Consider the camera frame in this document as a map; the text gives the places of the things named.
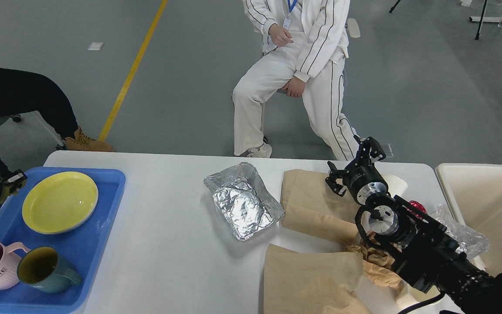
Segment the black pants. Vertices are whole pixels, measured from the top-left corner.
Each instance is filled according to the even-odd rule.
[[[75,114],[57,84],[41,74],[0,69],[0,116],[31,111],[38,111],[61,137],[74,137],[78,128]],[[1,159],[0,173],[10,173]]]

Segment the lanyard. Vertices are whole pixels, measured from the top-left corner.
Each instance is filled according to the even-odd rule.
[[[297,0],[293,0],[293,4],[290,4],[289,3],[289,0],[288,0],[288,15],[292,12],[293,8],[295,7],[295,4],[297,3]]]

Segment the teal mug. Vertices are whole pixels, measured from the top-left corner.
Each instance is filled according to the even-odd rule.
[[[22,283],[48,294],[59,294],[82,282],[71,262],[49,246],[28,252],[18,264],[17,275]]]

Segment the tripod leg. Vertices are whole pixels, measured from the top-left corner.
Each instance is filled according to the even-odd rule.
[[[488,6],[488,0],[484,2],[484,8],[482,9],[482,18],[480,18],[480,24],[478,24],[478,32],[476,33],[476,40],[480,39],[480,34],[482,33],[482,23],[484,22],[485,8]]]
[[[392,11],[394,10],[394,8],[396,8],[396,6],[398,6],[398,4],[400,3],[400,1],[401,1],[401,0],[398,0],[398,1],[394,4],[394,6],[392,6],[392,8],[390,8],[389,13],[392,13]]]

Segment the blue tray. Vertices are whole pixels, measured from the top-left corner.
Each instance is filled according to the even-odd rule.
[[[24,223],[22,203],[38,182],[64,171],[78,171],[94,180],[98,187],[96,208],[74,230],[58,235],[39,234]],[[19,282],[10,289],[0,290],[0,313],[70,313],[86,300],[94,282],[123,195],[125,175],[115,169],[67,167],[35,167],[25,174],[26,186],[10,196],[0,209],[0,242],[9,245],[20,241],[30,249],[51,246],[72,262],[84,280],[80,286],[72,286],[61,294],[45,294]],[[25,255],[22,250],[15,252]]]

